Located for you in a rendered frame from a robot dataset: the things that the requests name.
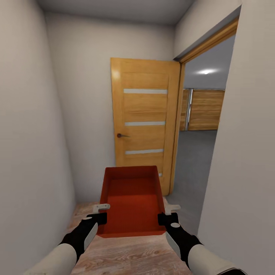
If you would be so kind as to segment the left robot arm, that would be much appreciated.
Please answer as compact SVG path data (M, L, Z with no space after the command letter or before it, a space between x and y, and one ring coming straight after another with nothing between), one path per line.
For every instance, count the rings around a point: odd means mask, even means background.
M65 235L60 245L23 275L70 275L97 234L98 226L107 224L107 213L99 210L109 208L110 204L94 205L92 214L83 218L79 226Z

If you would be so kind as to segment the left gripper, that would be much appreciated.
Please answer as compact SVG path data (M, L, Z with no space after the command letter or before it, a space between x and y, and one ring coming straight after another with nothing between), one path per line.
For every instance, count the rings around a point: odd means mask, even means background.
M87 217L95 216L99 220L99 225L107 224L107 213L88 214ZM98 226L99 226L98 225Z

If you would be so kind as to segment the storage box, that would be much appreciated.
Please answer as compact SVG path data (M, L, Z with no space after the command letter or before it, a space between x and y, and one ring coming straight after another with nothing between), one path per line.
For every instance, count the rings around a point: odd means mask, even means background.
M165 225L158 214L165 214L157 166L107 167L100 204L110 204L107 224L99 225L102 238L162 235Z

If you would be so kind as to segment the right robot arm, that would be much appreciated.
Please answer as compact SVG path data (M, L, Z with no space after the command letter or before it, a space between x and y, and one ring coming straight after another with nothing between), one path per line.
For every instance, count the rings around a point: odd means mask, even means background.
M221 89L206 89L221 90ZM165 205L165 214L158 214L158 224L165 225L166 239L193 275L247 275L236 264L220 257L202 245L195 235L190 235L178 222L180 205Z

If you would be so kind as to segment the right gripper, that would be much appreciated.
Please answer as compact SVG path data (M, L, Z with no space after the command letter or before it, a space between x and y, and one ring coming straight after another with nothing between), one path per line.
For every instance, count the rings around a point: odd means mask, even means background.
M166 215L163 212L161 214L158 214L158 224L159 225L165 225L168 219L174 219L178 222L178 214L171 212L171 215ZM179 222L178 222L179 223Z

